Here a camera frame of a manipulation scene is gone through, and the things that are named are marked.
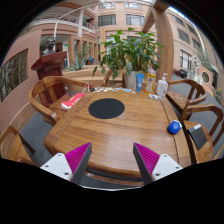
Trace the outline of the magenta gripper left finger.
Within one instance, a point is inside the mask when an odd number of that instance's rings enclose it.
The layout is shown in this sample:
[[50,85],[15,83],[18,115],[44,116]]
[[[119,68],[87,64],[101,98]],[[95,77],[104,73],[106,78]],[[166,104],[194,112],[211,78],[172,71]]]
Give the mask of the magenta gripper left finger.
[[86,143],[66,154],[57,153],[41,169],[79,185],[91,153],[92,144]]

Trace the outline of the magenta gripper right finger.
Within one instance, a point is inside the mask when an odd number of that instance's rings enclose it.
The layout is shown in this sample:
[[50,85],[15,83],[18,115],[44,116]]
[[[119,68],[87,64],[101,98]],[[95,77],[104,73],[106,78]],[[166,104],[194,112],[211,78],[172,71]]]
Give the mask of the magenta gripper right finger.
[[159,155],[138,143],[133,144],[133,154],[145,185],[182,169],[168,154]]

